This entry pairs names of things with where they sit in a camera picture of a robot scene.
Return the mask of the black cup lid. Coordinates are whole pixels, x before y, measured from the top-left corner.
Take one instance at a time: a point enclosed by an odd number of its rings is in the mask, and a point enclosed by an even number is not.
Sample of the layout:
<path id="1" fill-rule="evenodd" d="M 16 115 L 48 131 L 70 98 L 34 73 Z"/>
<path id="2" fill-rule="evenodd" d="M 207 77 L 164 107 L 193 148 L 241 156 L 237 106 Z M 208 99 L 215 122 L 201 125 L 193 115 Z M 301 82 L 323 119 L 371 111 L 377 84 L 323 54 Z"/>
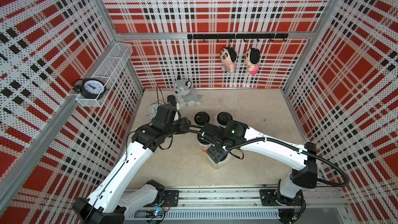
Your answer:
<path id="1" fill-rule="evenodd" d="M 220 112 L 217 116 L 216 116 L 216 121 L 220 124 L 220 125 L 227 125 L 229 121 L 233 120 L 233 117 L 230 113 L 228 112 Z"/>
<path id="2" fill-rule="evenodd" d="M 210 122 L 210 116 L 206 112 L 198 112 L 194 116 L 194 122 L 199 126 L 203 126 Z"/>

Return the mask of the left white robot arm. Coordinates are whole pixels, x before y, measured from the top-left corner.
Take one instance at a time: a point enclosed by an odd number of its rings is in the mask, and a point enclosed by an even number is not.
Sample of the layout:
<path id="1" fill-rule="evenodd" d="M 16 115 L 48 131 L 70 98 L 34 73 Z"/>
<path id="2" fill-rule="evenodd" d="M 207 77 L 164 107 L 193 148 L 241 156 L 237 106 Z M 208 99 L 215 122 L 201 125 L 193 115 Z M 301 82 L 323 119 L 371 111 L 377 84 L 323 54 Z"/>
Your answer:
<path id="1" fill-rule="evenodd" d="M 183 134 L 191 121 L 177 108 L 160 105 L 152 120 L 133 132 L 125 154 L 104 181 L 87 198 L 78 198 L 73 210 L 84 224 L 122 224 L 126 217 L 147 205 L 161 205 L 164 186 L 155 180 L 126 195 L 124 192 L 145 161 L 167 138 Z"/>

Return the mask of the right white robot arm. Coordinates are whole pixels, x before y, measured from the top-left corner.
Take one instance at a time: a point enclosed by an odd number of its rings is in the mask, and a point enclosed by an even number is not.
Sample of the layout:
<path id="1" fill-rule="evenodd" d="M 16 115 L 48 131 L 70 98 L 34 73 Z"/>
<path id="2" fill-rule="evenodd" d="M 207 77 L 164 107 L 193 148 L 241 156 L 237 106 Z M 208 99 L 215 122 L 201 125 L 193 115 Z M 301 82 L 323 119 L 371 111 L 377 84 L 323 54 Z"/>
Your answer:
<path id="1" fill-rule="evenodd" d="M 274 192 L 265 192 L 264 205 L 302 204 L 302 190 L 314 189 L 318 183 L 332 187 L 349 185 L 347 174 L 331 161 L 317 156 L 316 145 L 311 142 L 304 145 L 285 142 L 234 120 L 229 121 L 225 127 L 204 124 L 198 132 L 198 139 L 211 145 L 206 152 L 215 164 L 224 161 L 234 150 L 239 150 L 255 152 L 288 165 L 290 172 L 285 179 L 278 182 L 277 189 Z M 343 181 L 334 183 L 318 177 L 318 161 L 334 169 Z"/>

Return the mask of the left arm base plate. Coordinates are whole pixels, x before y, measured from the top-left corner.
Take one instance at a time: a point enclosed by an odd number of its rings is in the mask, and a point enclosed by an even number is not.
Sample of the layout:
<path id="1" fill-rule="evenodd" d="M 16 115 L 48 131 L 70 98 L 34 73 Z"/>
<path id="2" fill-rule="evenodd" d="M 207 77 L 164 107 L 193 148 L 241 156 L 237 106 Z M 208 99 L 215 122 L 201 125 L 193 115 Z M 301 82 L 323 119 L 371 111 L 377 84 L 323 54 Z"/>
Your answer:
<path id="1" fill-rule="evenodd" d="M 161 206 L 166 207 L 177 207 L 179 202 L 179 190 L 165 190 L 161 201 Z"/>

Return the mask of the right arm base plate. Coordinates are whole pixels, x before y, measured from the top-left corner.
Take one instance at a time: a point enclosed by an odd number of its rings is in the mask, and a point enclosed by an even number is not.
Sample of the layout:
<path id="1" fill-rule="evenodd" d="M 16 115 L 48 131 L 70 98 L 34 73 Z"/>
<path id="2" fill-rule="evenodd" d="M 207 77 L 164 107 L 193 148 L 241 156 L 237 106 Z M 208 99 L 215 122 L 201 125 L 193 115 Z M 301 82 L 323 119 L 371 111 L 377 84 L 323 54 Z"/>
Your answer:
<path id="1" fill-rule="evenodd" d="M 260 200 L 263 206 L 301 206 L 303 197 L 297 193 L 294 198 L 279 196 L 276 189 L 260 190 Z"/>

